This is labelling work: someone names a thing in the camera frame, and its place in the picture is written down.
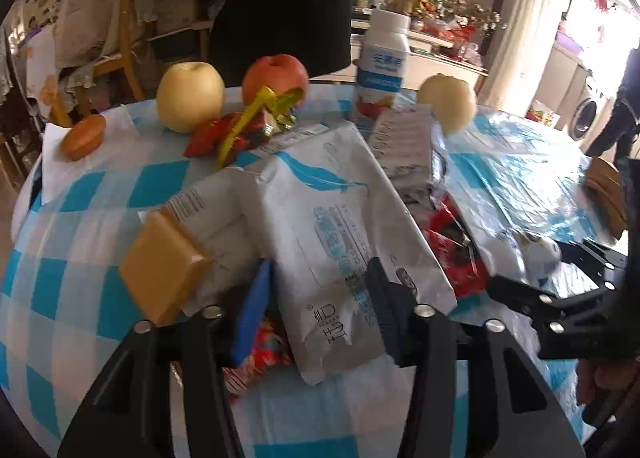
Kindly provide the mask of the red snack bag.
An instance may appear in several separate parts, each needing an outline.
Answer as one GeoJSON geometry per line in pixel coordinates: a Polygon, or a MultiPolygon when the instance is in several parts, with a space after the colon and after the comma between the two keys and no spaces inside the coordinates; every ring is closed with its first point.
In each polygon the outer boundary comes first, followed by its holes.
{"type": "Polygon", "coordinates": [[[250,354],[241,365],[224,367],[224,385],[230,402],[236,403],[274,367],[288,367],[294,363],[284,328],[280,322],[265,317],[257,330],[250,354]]]}

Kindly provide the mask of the tan cardboard box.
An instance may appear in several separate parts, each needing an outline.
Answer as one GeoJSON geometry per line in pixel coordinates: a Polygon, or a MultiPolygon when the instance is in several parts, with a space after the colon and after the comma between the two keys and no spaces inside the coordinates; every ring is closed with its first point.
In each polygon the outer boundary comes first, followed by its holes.
{"type": "Polygon", "coordinates": [[[163,210],[150,212],[119,274],[143,317],[174,322],[210,264],[201,245],[163,210]]]}

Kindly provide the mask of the red black snack wrapper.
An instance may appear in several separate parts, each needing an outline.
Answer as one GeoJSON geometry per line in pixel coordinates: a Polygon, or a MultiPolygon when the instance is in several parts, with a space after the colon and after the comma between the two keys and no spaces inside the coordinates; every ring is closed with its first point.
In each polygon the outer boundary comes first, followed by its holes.
{"type": "Polygon", "coordinates": [[[442,198],[421,230],[458,299],[486,289],[488,270],[450,195],[442,198]]]}

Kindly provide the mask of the large white wet-wipes pack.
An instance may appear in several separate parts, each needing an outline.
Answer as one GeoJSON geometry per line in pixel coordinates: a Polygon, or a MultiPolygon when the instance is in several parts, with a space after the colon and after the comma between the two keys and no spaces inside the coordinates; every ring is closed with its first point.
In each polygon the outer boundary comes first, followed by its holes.
{"type": "Polygon", "coordinates": [[[441,312],[454,290],[356,126],[314,124],[175,192],[166,209],[213,265],[179,305],[192,315],[273,262],[288,342],[305,382],[320,383],[384,351],[364,274],[441,312]]]}

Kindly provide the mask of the grey striped wrapper pack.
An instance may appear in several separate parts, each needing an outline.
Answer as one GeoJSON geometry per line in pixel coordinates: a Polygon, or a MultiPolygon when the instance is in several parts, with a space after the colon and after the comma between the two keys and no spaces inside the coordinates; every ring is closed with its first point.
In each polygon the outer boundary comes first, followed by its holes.
{"type": "Polygon", "coordinates": [[[406,204],[434,209],[447,174],[442,128],[428,105],[384,111],[368,139],[374,158],[406,204]]]}

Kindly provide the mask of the red gold candy wrapper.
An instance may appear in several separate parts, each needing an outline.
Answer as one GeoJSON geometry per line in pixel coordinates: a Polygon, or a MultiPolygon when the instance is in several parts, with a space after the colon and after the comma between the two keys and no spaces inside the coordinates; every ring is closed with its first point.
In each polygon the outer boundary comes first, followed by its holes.
{"type": "Polygon", "coordinates": [[[214,156],[218,169],[228,166],[242,152],[292,129],[297,121],[294,108],[304,96],[303,88],[278,94],[269,86],[263,86],[242,111],[229,112],[199,126],[183,155],[186,158],[214,156]]]}

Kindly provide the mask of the white washing machine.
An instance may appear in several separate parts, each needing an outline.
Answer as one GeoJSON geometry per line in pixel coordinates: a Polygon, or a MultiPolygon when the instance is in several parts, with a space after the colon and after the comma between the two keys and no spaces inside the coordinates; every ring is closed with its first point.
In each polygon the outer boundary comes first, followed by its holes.
{"type": "Polygon", "coordinates": [[[601,91],[598,80],[588,70],[577,104],[570,113],[570,121],[567,122],[567,133],[574,142],[589,143],[596,135],[607,101],[608,98],[601,91]]]}

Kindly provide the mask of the white paper napkin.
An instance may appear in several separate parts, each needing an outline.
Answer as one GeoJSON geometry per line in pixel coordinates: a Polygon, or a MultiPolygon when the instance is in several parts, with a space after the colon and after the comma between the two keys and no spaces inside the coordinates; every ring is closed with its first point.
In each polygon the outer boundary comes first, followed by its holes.
{"type": "Polygon", "coordinates": [[[138,139],[138,132],[125,106],[105,111],[106,129],[102,145],[77,161],[67,160],[61,142],[71,128],[50,123],[44,130],[42,145],[42,203],[47,204],[90,170],[126,152],[138,139]]]}

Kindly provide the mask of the yellow pear right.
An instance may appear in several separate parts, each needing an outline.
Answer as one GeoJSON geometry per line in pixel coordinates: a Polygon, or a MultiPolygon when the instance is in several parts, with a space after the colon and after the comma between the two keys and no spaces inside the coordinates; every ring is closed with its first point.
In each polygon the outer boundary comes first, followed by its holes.
{"type": "Polygon", "coordinates": [[[469,83],[446,74],[435,74],[425,79],[416,101],[432,108],[433,116],[445,135],[462,132],[477,112],[476,95],[469,83]]]}

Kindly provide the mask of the yellow pear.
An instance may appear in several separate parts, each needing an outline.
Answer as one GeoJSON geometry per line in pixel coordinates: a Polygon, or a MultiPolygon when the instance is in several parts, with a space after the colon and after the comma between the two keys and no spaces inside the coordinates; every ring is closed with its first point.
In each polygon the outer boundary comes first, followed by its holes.
{"type": "Polygon", "coordinates": [[[176,133],[191,133],[220,116],[225,89],[222,77],[208,62],[178,62],[160,79],[158,120],[176,133]]]}
{"type": "Polygon", "coordinates": [[[445,135],[462,132],[477,112],[476,95],[469,83],[446,74],[435,74],[425,79],[416,101],[432,108],[433,116],[445,135]]]}

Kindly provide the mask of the brown bun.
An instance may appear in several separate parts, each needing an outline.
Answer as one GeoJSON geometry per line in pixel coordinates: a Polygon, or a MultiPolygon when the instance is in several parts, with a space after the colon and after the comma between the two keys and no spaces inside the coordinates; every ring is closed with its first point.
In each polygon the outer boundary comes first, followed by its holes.
{"type": "Polygon", "coordinates": [[[60,151],[70,161],[77,161],[98,149],[104,140],[106,119],[90,114],[75,124],[63,137],[60,151]]]}

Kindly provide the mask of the yellow pear left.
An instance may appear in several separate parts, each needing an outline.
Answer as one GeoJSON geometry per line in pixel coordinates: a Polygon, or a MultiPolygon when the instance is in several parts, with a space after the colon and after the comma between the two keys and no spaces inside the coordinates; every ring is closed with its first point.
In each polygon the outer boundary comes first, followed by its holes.
{"type": "Polygon", "coordinates": [[[220,116],[225,89],[222,77],[208,62],[178,62],[160,79],[158,120],[176,133],[191,133],[220,116]]]}

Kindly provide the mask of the light wooden chair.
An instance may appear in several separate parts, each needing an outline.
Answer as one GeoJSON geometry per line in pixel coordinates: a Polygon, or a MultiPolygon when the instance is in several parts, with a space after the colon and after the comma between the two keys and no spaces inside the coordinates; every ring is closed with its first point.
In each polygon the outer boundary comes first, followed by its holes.
{"type": "Polygon", "coordinates": [[[145,99],[137,74],[137,50],[149,41],[190,30],[198,33],[200,54],[206,54],[212,23],[198,16],[196,0],[65,0],[56,29],[56,62],[70,73],[64,92],[78,114],[96,110],[90,88],[96,80],[118,72],[130,96],[145,99]]]}

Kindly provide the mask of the red apple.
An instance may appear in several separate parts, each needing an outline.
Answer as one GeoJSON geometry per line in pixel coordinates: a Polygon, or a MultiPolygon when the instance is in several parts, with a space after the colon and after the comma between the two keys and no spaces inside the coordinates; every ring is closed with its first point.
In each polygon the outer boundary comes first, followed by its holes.
{"type": "Polygon", "coordinates": [[[244,74],[242,81],[243,104],[249,105],[263,86],[268,86],[278,95],[293,88],[300,88],[303,93],[297,105],[301,105],[309,86],[308,72],[305,66],[292,55],[265,56],[255,60],[244,74]]]}

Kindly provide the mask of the person in black coat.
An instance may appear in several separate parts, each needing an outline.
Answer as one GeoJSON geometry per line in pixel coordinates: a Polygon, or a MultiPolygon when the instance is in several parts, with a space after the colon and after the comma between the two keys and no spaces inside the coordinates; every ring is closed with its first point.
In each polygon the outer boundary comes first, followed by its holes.
{"type": "Polygon", "coordinates": [[[209,36],[208,62],[240,86],[265,56],[296,57],[309,77],[349,66],[350,0],[224,0],[209,36]]]}

